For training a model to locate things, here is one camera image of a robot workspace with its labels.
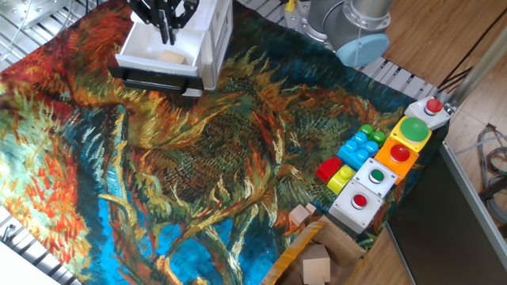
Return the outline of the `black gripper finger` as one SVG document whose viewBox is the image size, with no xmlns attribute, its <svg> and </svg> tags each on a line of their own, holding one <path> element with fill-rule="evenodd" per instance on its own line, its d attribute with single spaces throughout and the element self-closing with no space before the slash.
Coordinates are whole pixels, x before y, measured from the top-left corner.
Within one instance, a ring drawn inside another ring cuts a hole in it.
<svg viewBox="0 0 507 285">
<path fill-rule="evenodd" d="M 132 11 L 144 24 L 153 25 L 160 32 L 164 44 L 169 40 L 164 5 L 158 0 L 127 0 Z"/>
<path fill-rule="evenodd" d="M 174 45 L 176 36 L 175 32 L 182 29 L 189 22 L 199 5 L 199 0 L 169 0 L 170 11 L 168 12 L 169 39 L 170 44 Z M 176 9 L 182 4 L 184 11 L 177 15 Z"/>
</svg>

